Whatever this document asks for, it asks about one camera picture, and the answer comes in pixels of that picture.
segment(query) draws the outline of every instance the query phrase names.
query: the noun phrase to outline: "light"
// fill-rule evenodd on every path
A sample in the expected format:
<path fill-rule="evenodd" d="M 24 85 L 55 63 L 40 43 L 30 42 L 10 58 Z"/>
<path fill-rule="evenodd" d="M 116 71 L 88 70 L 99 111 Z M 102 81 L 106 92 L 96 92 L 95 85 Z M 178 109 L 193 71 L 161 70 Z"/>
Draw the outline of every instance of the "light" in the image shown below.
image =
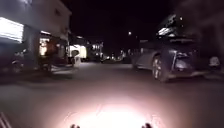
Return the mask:
<path fill-rule="evenodd" d="M 47 44 L 46 42 L 50 41 L 48 38 L 40 38 L 40 55 L 44 56 L 47 52 Z"/>
<path fill-rule="evenodd" d="M 110 107 L 82 116 L 77 124 L 81 128 L 141 128 L 145 118 L 130 108 Z"/>
<path fill-rule="evenodd" d="M 83 37 L 81 37 L 81 36 L 77 36 L 77 38 L 82 39 Z"/>
<path fill-rule="evenodd" d="M 41 31 L 41 33 L 43 33 L 43 34 L 47 34 L 47 35 L 50 35 L 50 34 L 51 34 L 51 33 L 46 32 L 46 31 Z"/>
<path fill-rule="evenodd" d="M 131 36 L 132 35 L 132 32 L 128 32 L 128 35 Z"/>
<path fill-rule="evenodd" d="M 170 28 L 162 28 L 160 31 L 159 31 L 159 35 L 165 35 L 167 33 L 169 33 L 171 31 Z"/>
<path fill-rule="evenodd" d="M 24 26 L 20 23 L 0 17 L 0 37 L 22 42 Z"/>

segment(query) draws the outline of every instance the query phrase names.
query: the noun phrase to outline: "street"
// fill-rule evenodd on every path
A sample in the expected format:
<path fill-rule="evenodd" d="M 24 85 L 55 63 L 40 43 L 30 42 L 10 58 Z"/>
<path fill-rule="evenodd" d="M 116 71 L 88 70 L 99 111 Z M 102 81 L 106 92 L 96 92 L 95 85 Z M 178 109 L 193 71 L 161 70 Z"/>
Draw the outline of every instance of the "street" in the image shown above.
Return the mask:
<path fill-rule="evenodd" d="M 219 80 L 163 84 L 131 65 L 83 63 L 74 74 L 0 83 L 0 108 L 21 128 L 221 128 L 223 92 Z"/>

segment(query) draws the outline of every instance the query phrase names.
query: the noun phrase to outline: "dark car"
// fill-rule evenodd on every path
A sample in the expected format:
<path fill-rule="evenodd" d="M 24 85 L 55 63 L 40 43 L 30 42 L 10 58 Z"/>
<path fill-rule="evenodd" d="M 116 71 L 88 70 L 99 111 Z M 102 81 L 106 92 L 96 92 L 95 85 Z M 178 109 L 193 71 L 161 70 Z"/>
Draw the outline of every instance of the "dark car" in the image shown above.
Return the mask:
<path fill-rule="evenodd" d="M 221 68 L 218 54 L 202 54 L 198 43 L 191 39 L 169 38 L 143 45 L 132 56 L 133 68 L 150 69 L 153 77 L 162 82 Z"/>

